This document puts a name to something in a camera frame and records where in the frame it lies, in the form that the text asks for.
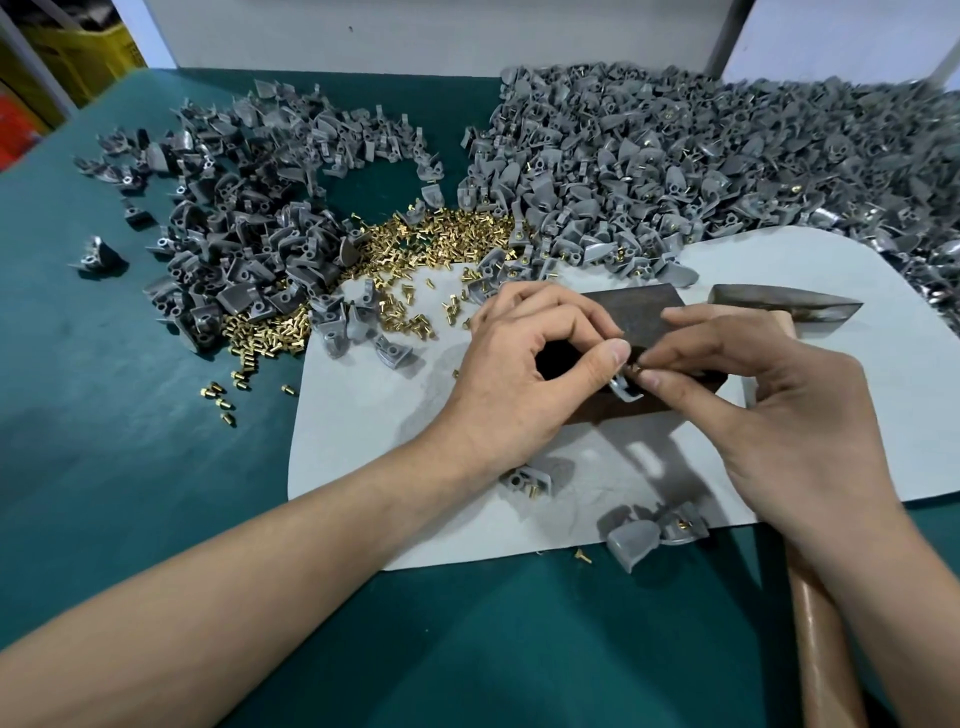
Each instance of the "hand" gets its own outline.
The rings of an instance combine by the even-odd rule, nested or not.
[[[640,357],[638,383],[709,437],[763,519],[803,548],[902,514],[856,359],[790,338],[765,311],[702,303],[663,318],[683,328]],[[704,369],[755,376],[756,406],[681,374]]]
[[[543,448],[583,401],[606,384],[630,345],[596,302],[547,282],[506,283],[470,319],[470,343],[446,406],[422,437],[483,484]],[[544,381],[534,357],[568,340],[584,355]]]

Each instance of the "white paper sheet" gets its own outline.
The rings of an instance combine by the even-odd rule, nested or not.
[[[960,489],[960,340],[873,251],[828,232],[781,228],[698,243],[683,263],[701,274],[681,295],[704,301],[714,283],[768,283],[835,293],[865,304],[839,328],[801,327],[804,340],[863,362],[890,467],[904,500]],[[417,300],[439,340],[414,345],[417,360],[390,371],[372,344],[330,360],[311,339],[290,453],[288,497],[353,471],[417,435],[453,387],[468,331],[447,326],[441,302],[459,293],[462,266],[417,271]],[[578,291],[622,286],[600,267],[563,267],[560,282]],[[431,278],[437,290],[424,280]],[[348,298],[360,288],[351,281]],[[470,313],[475,306],[465,305]],[[719,394],[744,402],[731,377]],[[553,476],[556,495],[529,499],[497,485],[452,521],[410,547],[388,568],[404,569],[579,546],[602,540],[624,508],[656,511],[692,499],[710,527],[756,522],[708,440],[673,413],[569,425],[530,464]]]

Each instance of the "wooden hammer handle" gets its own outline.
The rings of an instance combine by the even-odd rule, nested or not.
[[[789,313],[773,311],[773,315],[788,336],[797,337]],[[863,697],[836,604],[813,568],[789,543],[786,569],[793,595],[805,728],[867,728]]]

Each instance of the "workbench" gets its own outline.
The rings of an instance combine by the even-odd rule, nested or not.
[[[144,250],[157,228],[133,232],[118,193],[71,163],[99,156],[96,133],[163,134],[184,97],[224,104],[254,76],[134,73],[0,176],[0,646],[286,499],[297,400],[279,387],[299,385],[300,362],[265,360],[252,391],[231,395],[237,427],[225,426],[199,391],[226,383],[233,357],[191,354],[153,323],[141,289],[163,273]],[[466,171],[464,126],[486,126],[499,88],[496,79],[259,77],[319,83],[345,109],[408,112],[441,155],[448,200]],[[325,182],[342,215],[370,222],[406,208],[421,187],[412,162]],[[141,206],[163,222],[175,185],[151,179]],[[129,270],[89,280],[68,268],[93,234]],[[960,570],[960,496],[910,511]],[[592,564],[558,550],[380,573],[225,724],[801,724],[790,594],[771,528],[658,549],[632,575],[601,546],[585,552]],[[879,695],[873,675],[863,677]]]

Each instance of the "hammer head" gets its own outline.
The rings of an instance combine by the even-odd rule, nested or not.
[[[787,311],[796,322],[822,323],[844,322],[863,305],[861,301],[829,293],[749,283],[718,283],[710,289],[707,301],[765,311]]]

